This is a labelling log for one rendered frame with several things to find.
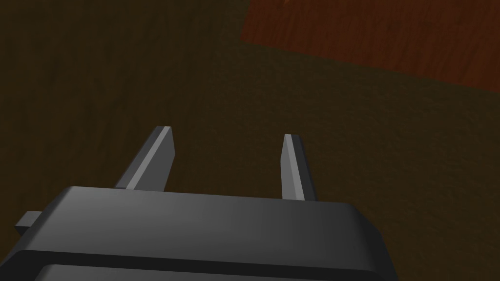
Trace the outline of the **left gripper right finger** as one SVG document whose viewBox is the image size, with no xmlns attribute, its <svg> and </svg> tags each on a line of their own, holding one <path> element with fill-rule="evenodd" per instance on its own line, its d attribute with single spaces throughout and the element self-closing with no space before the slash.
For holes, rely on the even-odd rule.
<svg viewBox="0 0 500 281">
<path fill-rule="evenodd" d="M 285 200 L 317 201 L 309 163 L 302 139 L 295 134 L 284 136 L 281 158 L 281 190 Z"/>
</svg>

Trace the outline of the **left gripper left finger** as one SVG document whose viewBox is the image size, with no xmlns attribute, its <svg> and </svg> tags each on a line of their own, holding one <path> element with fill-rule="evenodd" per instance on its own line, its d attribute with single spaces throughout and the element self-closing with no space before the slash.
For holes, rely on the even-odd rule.
<svg viewBox="0 0 500 281">
<path fill-rule="evenodd" d="M 163 192 L 174 158 L 171 127 L 157 126 L 114 187 Z"/>
</svg>

